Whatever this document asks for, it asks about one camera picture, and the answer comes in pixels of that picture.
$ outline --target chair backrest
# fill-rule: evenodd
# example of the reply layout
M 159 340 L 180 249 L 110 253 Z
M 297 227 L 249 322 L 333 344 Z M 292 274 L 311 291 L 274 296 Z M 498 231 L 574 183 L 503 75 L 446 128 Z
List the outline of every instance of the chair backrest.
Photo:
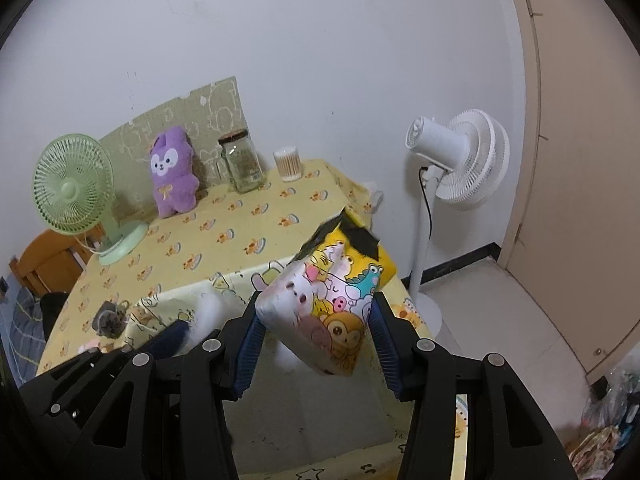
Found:
M 102 227 L 96 226 L 78 238 L 86 236 L 86 245 L 91 247 L 103 234 Z M 13 258 L 9 267 L 20 284 L 37 296 L 47 292 L 71 292 L 82 273 L 75 254 L 84 263 L 92 256 L 75 237 L 47 229 L 29 244 L 19 260 Z

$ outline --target black cable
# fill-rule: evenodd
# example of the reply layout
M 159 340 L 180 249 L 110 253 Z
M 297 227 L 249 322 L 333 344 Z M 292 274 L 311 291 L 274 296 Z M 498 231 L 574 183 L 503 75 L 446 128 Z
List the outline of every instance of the black cable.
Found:
M 424 190 L 426 184 L 422 184 L 422 174 L 428 169 L 429 168 L 427 166 L 423 166 L 420 168 L 420 170 L 418 170 L 418 180 L 420 181 L 420 189 L 422 190 L 424 203 L 427 205 L 427 211 L 429 213 L 429 240 L 431 240 L 431 230 L 433 229 L 433 218 L 431 217 L 431 208 L 429 207 L 429 201 L 427 200 L 427 193 Z

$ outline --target black baseboard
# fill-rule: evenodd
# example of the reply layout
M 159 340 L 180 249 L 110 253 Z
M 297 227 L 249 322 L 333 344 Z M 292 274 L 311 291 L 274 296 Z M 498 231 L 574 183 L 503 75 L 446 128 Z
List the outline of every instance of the black baseboard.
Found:
M 471 251 L 470 253 L 463 254 L 462 256 L 454 258 L 453 260 L 449 260 L 448 262 L 444 262 L 443 264 L 431 267 L 431 269 L 427 269 L 422 273 L 420 284 L 430 282 L 431 280 L 435 280 L 436 278 L 441 278 L 442 276 L 445 276 L 450 272 L 460 270 L 463 267 L 478 262 L 479 260 L 484 260 L 488 256 L 491 256 L 494 260 L 498 260 L 498 256 L 500 256 L 500 245 L 493 242 L 485 245 L 484 247 L 480 247 L 475 251 Z M 410 278 L 411 276 L 409 275 L 406 278 L 402 279 L 404 288 L 409 288 Z

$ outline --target door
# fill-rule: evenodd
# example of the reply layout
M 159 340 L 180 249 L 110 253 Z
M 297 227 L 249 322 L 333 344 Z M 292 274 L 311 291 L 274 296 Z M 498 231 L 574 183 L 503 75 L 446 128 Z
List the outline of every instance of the door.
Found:
M 603 0 L 529 1 L 540 135 L 507 269 L 589 372 L 640 319 L 640 56 Z

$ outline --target screw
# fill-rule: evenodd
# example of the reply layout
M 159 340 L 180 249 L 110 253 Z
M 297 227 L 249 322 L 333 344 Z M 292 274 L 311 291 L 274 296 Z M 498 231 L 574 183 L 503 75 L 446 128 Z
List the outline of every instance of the screw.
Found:
M 502 366 L 504 364 L 504 357 L 502 357 L 500 354 L 489 354 L 487 360 L 493 366 Z
M 134 366 L 144 366 L 149 362 L 149 354 L 145 354 L 144 352 L 137 354 L 132 359 Z
M 418 347 L 418 350 L 422 350 L 423 352 L 432 352 L 436 349 L 436 343 L 428 338 L 418 339 L 415 345 Z
M 217 339 L 207 339 L 204 343 L 202 343 L 202 349 L 207 352 L 215 352 L 221 346 L 222 343 Z

